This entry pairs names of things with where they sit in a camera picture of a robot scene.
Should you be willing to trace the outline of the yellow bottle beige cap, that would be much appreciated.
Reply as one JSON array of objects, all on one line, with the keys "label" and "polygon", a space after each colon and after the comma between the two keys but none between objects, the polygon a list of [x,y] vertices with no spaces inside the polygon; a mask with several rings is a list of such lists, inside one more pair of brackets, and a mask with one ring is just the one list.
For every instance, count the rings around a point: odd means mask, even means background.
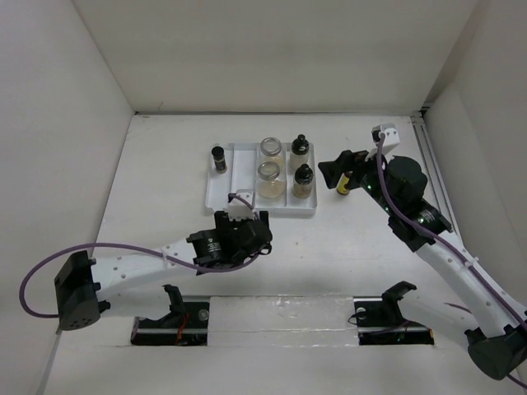
[{"label": "yellow bottle beige cap", "polygon": [[337,190],[337,193],[342,195],[342,196],[347,196],[351,189],[348,187],[350,181],[351,181],[351,178],[352,178],[352,172],[351,171],[348,171],[348,172],[344,172],[338,182],[338,186],[336,188]]}]

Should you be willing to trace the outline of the black-cap bottle tan powder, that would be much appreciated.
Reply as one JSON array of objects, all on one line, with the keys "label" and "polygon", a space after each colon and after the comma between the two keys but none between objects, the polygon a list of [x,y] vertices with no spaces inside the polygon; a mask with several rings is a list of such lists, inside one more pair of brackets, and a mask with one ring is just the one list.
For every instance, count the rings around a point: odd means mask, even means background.
[{"label": "black-cap bottle tan powder", "polygon": [[292,193],[296,198],[306,199],[311,195],[314,172],[307,165],[302,164],[294,174]]}]

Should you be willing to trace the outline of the black-cap bottle white powder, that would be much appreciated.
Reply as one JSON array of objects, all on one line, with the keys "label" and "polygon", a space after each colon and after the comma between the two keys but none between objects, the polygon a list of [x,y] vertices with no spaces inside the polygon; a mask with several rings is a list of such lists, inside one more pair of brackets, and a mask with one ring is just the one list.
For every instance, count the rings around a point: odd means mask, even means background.
[{"label": "black-cap bottle white powder", "polygon": [[291,143],[289,167],[295,171],[306,164],[310,154],[310,142],[304,134],[299,134]]}]

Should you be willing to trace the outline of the round glass jar silver lid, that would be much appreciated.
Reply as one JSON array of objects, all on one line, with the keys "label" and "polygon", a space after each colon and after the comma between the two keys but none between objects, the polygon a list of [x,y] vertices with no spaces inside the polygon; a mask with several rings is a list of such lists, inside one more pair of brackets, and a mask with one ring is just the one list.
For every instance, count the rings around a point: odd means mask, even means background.
[{"label": "round glass jar silver lid", "polygon": [[276,137],[266,137],[259,143],[259,163],[273,162],[283,167],[286,157],[282,142]]}]

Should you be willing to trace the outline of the small black-lid spice jar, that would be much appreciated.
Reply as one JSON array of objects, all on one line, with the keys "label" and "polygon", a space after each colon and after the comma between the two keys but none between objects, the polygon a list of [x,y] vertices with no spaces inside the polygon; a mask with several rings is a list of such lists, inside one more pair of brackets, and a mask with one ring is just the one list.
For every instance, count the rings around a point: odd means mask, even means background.
[{"label": "small black-lid spice jar", "polygon": [[225,151],[221,146],[214,146],[211,149],[213,163],[218,173],[223,174],[227,170]]}]

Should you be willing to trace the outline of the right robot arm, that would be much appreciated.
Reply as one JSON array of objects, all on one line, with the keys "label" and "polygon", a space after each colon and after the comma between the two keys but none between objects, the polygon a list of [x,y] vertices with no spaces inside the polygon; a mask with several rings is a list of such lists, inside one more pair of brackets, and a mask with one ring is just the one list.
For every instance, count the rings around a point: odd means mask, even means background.
[{"label": "right robot arm", "polygon": [[363,189],[384,210],[394,235],[440,275],[468,310],[459,314],[401,281],[381,296],[385,321],[414,321],[443,333],[491,379],[502,380],[525,362],[526,307],[483,270],[451,223],[423,197],[427,177],[415,160],[346,150],[318,168],[329,189],[349,173],[350,188]]}]

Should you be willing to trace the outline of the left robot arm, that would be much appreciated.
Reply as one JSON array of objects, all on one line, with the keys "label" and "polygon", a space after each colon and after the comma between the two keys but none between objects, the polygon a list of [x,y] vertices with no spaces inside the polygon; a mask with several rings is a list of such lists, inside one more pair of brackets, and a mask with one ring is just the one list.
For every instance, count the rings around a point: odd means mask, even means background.
[{"label": "left robot arm", "polygon": [[116,311],[115,298],[124,291],[175,277],[179,268],[198,276],[234,272],[272,251],[267,211],[238,221],[217,211],[214,221],[213,229],[159,249],[110,244],[135,253],[113,258],[91,258],[86,250],[71,254],[54,278],[59,328],[73,331],[91,326],[106,311]]}]

